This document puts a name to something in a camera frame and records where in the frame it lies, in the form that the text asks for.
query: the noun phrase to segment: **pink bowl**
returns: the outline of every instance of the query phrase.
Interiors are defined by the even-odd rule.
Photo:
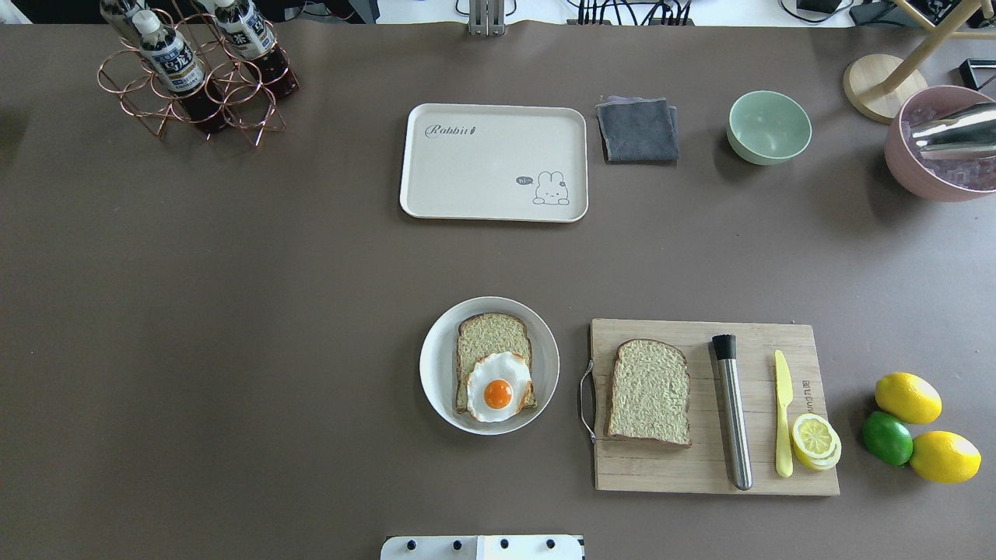
[[[906,100],[899,109],[899,114],[892,119],[885,137],[885,163],[895,180],[917,196],[943,202],[971,200],[996,192],[965,188],[935,176],[913,157],[899,127],[902,120],[908,119],[908,115],[920,108],[930,108],[944,116],[977,103],[991,101],[993,100],[974,90],[959,86],[934,86],[917,92]]]

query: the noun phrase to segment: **cutting board handle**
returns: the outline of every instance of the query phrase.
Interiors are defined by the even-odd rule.
[[[595,431],[592,429],[591,425],[588,424],[588,420],[585,418],[585,379],[590,379],[592,381],[592,417],[595,416],[595,378],[592,377],[592,370],[595,369],[595,360],[588,360],[588,368],[585,370],[585,374],[581,376],[581,383],[578,385],[578,411],[581,415],[581,423],[585,425],[588,430],[588,434],[592,438],[592,445],[595,444]]]

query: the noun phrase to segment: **wooden cutting board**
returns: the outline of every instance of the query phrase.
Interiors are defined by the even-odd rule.
[[[742,491],[730,482],[721,427],[722,395],[710,343],[715,335],[737,337],[744,418],[754,485]],[[794,473],[775,471],[775,350],[792,372],[795,397],[789,424],[802,413],[827,416],[813,328],[808,325],[698,323],[595,319],[591,330],[595,381],[595,488],[643,492],[710,494],[840,495],[837,469],[818,472],[795,461]],[[673,448],[650,441],[606,437],[606,398],[616,348],[637,338],[655,339],[678,348],[688,360],[691,395],[688,416],[692,447]]]

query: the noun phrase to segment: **yellow knife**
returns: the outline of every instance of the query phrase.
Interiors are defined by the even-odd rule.
[[[775,351],[775,395],[778,400],[778,432],[775,439],[775,470],[792,476],[792,447],[789,443],[789,403],[792,401],[792,376],[781,350]]]

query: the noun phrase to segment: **folded towel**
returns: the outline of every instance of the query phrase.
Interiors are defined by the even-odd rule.
[[[677,107],[667,99],[609,96],[596,110],[609,161],[678,159]]]

